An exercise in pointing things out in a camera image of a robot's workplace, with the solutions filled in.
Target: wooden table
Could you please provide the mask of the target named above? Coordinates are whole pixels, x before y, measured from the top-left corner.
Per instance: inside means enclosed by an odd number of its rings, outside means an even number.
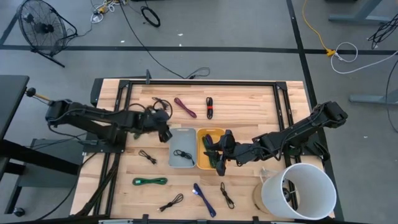
[[[118,79],[104,80],[97,107],[111,111],[114,109],[118,83]],[[293,119],[297,122],[310,114],[307,97],[302,82],[286,83]],[[236,141],[247,143],[260,134],[279,131],[273,91],[267,86],[134,85],[130,103],[152,105],[153,96],[172,102],[174,113],[169,121],[171,128],[230,129]],[[213,119],[206,118],[207,96],[214,100]],[[188,108],[196,112],[198,118],[191,118],[177,106],[174,103],[175,97],[179,97]],[[284,105],[282,94],[280,100]],[[285,127],[288,127],[284,106],[282,112]],[[144,149],[156,158],[158,163],[154,166],[145,157],[139,156],[140,149]],[[103,154],[95,155],[81,169],[71,214],[79,211],[96,190],[103,157]],[[134,140],[132,134],[128,135],[126,151],[121,156],[118,169],[111,218],[142,218],[143,214],[149,214],[150,219],[252,220],[253,216],[258,216],[260,220],[281,220],[256,209],[252,202],[252,191],[258,183],[261,183],[259,178],[261,167],[283,170],[285,169],[283,159],[279,162],[273,158],[267,161],[249,162],[242,167],[230,162],[226,175],[220,177],[215,170],[201,170],[197,167],[173,169],[168,165],[168,157],[169,145],[159,142],[157,133],[142,135],[137,140]],[[302,162],[323,168],[321,160],[315,156],[302,156]],[[135,177],[149,179],[166,177],[169,181],[167,185],[134,186],[132,180]],[[228,208],[220,192],[221,182],[225,183],[228,195],[235,201],[234,210]],[[192,193],[194,183],[199,184],[216,210],[216,217],[211,218],[203,200]],[[107,190],[104,192],[100,213],[104,213],[107,192]],[[157,211],[159,207],[173,200],[178,193],[184,195],[181,203],[164,212]]]

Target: electric fan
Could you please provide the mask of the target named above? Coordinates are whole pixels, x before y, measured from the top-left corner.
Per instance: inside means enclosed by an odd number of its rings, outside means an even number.
[[[73,27],[73,34],[67,34],[64,21]],[[68,40],[77,36],[74,25],[42,0],[25,0],[18,9],[18,22],[32,52],[65,68],[53,56],[67,47]]]

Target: gray floor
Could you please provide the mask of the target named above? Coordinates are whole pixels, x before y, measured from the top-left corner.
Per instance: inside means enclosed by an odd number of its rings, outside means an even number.
[[[80,34],[90,28],[90,1],[48,0],[59,13],[77,26]],[[0,1],[0,32],[12,19],[20,0]],[[353,12],[364,3],[332,3],[309,0],[307,19],[324,37],[329,48],[340,42],[356,44],[369,50],[366,40],[375,26],[334,24],[327,20],[329,13]],[[159,29],[143,24],[143,18],[126,7],[125,10],[144,44],[150,46],[194,47],[273,47],[296,48],[294,33],[285,1],[277,0],[170,0],[149,2],[162,19]],[[303,0],[293,1],[298,26],[306,49],[321,49],[314,33],[301,18]],[[141,3],[133,3],[139,9]],[[384,0],[374,11],[378,16],[394,16],[398,5],[395,0]],[[379,44],[378,50],[397,50],[397,34]],[[27,45],[16,24],[6,45]],[[105,15],[87,36],[72,42],[76,46],[139,46],[131,34],[120,8]],[[298,54],[248,52],[153,52],[164,65],[188,74],[198,67],[210,67],[211,79],[243,80],[303,80]],[[398,184],[398,151],[396,134],[390,127],[384,106],[352,104],[352,93],[382,95],[394,59],[351,75],[339,75],[330,68],[325,55],[306,55],[315,93],[319,102],[337,101],[349,114],[347,123],[339,129],[326,130],[336,183],[347,221],[365,223],[394,223],[398,219],[396,202]],[[0,50],[0,74],[28,75],[29,86],[54,99],[69,98],[89,103],[90,90],[95,78],[143,75],[150,69],[154,78],[175,78],[161,69],[146,52],[127,51],[64,51],[55,56],[67,67],[58,65],[29,51]],[[363,56],[352,64],[335,62],[340,70],[380,60],[386,56]],[[390,88],[398,87],[393,77]],[[392,120],[398,125],[398,114],[392,110]],[[32,138],[60,138],[49,132],[45,125],[46,106],[24,98],[12,121],[6,138],[20,144],[29,144]],[[80,134],[82,131],[60,127],[62,131]],[[0,211],[13,188],[16,177],[6,175],[0,183]],[[59,203],[68,189],[24,189],[17,205],[27,215],[16,218],[0,215],[1,222],[33,220],[47,213]],[[68,215],[70,198],[52,217]]]

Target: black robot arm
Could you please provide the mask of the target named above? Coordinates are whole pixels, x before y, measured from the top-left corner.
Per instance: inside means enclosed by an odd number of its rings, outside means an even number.
[[[338,128],[346,122],[348,115],[336,102],[326,102],[314,107],[311,115],[280,132],[271,132],[253,138],[252,144],[240,144],[235,141],[230,130],[226,130],[220,141],[210,147],[207,156],[218,159],[216,170],[225,174],[225,161],[236,160],[241,166],[250,161],[267,160],[272,157],[278,161],[287,147],[302,147],[308,138],[323,127]]]
[[[109,144],[117,144],[125,132],[144,134],[153,131],[158,131],[161,142],[167,142],[172,137],[167,126],[169,115],[162,109],[143,109],[144,111],[108,111],[70,100],[57,100],[49,102],[45,119],[48,126],[70,124],[97,135]],[[103,126],[95,121],[109,125]]]

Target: blue cable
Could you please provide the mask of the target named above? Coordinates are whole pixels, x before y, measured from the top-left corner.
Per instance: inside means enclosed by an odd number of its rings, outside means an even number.
[[[204,195],[203,192],[200,190],[199,185],[198,185],[197,183],[194,183],[194,184],[193,184],[193,190],[192,190],[192,192],[193,192],[195,195],[199,195],[199,196],[203,199],[204,203],[206,204],[207,209],[208,209],[209,212],[210,212],[210,216],[211,216],[212,218],[214,218],[214,217],[216,216],[216,211],[215,211],[214,208],[210,205],[210,203],[206,200],[205,195]]]

